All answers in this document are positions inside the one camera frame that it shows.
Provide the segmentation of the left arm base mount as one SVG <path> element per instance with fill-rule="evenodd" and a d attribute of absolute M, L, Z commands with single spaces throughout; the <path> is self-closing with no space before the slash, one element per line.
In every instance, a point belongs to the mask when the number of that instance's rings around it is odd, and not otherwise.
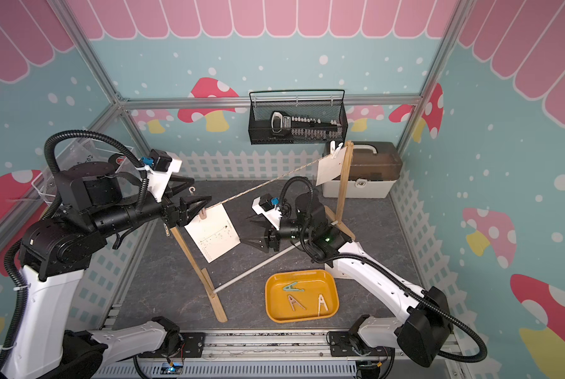
<path fill-rule="evenodd" d="M 140 358 L 201 358 L 205 347 L 205 333 L 169 334 L 155 352 L 139 354 Z"/>

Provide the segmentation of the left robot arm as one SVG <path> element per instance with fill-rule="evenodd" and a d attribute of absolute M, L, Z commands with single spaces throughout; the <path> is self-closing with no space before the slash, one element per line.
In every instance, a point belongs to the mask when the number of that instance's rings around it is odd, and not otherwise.
<path fill-rule="evenodd" d="M 135 172 L 107 161 L 62 169 L 56 146 L 91 139 L 116 148 Z M 181 161 L 152 150 L 136 157 L 105 134 L 73 129 L 49 137 L 43 148 L 57 188 L 44 216 L 4 256 L 14 283 L 15 309 L 0 349 L 0 378 L 89 378 L 99 369 L 147 352 L 172 358 L 185 347 L 180 328 L 165 317 L 114 332 L 67 328 L 72 299 L 92 257 L 153 220 L 175 231 L 193 221 L 208 196 L 183 198 L 194 180 L 179 175 Z"/>

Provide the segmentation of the green clothespin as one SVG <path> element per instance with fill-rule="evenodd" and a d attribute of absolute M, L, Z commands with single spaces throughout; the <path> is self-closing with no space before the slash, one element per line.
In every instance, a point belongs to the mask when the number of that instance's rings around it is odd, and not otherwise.
<path fill-rule="evenodd" d="M 285 292 L 303 292 L 302 288 L 297 288 L 298 281 L 295 281 L 291 284 L 287 284 L 287 286 L 283 287 Z"/>

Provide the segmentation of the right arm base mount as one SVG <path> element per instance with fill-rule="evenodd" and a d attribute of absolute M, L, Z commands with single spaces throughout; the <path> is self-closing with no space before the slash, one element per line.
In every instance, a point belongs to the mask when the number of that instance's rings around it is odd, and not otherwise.
<path fill-rule="evenodd" d="M 385 347 L 368 347 L 350 332 L 330 331 L 326 341 L 332 357 L 388 357 Z"/>

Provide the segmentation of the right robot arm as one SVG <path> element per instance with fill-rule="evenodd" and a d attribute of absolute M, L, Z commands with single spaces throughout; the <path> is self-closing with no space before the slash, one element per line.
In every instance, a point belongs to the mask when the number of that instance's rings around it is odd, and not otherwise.
<path fill-rule="evenodd" d="M 460 363 L 480 363 L 488 355 L 478 333 L 451 314 L 445 293 L 412 284 L 369 256 L 360 243 L 328 217 L 328 209 L 306 177 L 290 178 L 279 197 L 265 194 L 252 201 L 250 222 L 264 228 L 260 238 L 242 243 L 265 253 L 277 252 L 283 241 L 304 251 L 312 262 L 334 268 L 380 300 L 396 323 L 364 315 L 349 332 L 358 354 L 386 347 L 429 367 L 442 357 Z"/>

